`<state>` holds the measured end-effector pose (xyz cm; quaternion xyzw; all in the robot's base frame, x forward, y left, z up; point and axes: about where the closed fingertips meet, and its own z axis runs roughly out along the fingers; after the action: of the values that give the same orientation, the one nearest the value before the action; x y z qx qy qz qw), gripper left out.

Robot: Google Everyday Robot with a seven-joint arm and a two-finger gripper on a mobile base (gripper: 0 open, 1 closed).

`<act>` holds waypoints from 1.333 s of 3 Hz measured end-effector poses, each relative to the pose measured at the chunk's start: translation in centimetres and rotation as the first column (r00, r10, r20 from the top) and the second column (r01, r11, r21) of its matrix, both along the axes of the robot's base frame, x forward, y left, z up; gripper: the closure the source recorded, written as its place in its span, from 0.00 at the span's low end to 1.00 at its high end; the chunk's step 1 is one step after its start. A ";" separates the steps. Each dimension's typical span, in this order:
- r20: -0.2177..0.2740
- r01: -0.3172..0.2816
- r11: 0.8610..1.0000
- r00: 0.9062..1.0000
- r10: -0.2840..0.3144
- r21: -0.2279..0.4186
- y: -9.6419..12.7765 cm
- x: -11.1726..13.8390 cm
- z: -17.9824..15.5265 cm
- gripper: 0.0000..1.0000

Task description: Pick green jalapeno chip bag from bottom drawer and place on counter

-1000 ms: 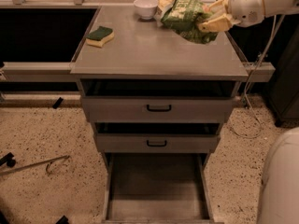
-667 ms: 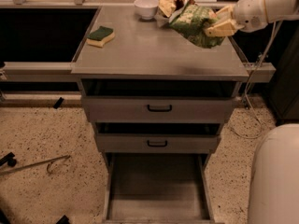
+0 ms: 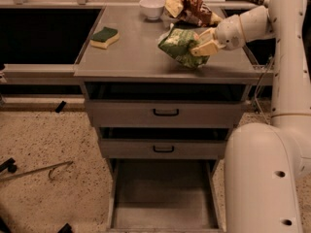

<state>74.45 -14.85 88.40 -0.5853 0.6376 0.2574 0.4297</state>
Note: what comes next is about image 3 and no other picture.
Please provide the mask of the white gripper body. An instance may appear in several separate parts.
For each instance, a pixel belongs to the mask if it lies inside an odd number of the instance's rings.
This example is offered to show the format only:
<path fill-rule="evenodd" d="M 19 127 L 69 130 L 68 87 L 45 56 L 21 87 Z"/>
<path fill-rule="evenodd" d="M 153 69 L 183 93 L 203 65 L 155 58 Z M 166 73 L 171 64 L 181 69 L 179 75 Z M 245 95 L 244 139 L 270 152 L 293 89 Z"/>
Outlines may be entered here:
<path fill-rule="evenodd" d="M 222 20 L 216 27 L 216 38 L 224 50 L 235 50 L 245 45 L 240 16 L 234 15 Z"/>

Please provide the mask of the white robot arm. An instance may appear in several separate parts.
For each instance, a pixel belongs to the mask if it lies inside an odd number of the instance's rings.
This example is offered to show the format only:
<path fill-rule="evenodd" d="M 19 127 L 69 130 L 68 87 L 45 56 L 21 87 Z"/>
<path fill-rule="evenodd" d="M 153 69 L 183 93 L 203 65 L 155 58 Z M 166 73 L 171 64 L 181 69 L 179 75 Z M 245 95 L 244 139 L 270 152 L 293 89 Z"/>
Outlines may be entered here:
<path fill-rule="evenodd" d="M 265 0 L 200 34 L 195 56 L 276 41 L 271 121 L 236 129 L 225 149 L 226 233 L 303 233 L 295 180 L 310 171 L 311 83 L 302 40 L 307 0 Z"/>

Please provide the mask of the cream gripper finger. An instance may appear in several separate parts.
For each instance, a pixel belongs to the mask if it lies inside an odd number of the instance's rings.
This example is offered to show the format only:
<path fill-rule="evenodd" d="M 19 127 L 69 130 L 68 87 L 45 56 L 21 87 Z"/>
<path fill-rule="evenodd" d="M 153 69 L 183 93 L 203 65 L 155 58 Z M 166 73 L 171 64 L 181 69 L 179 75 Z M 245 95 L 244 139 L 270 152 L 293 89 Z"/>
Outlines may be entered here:
<path fill-rule="evenodd" d="M 199 41 L 201 43 L 207 43 L 207 42 L 213 41 L 215 39 L 216 39 L 215 28 L 213 28 L 213 27 L 208 28 L 207 30 L 205 30 L 204 32 L 202 32 L 199 35 Z"/>
<path fill-rule="evenodd" d="M 217 40 L 210 40 L 208 42 L 198 42 L 190 49 L 190 53 L 193 56 L 210 56 L 224 48 L 224 44 L 220 44 Z"/>

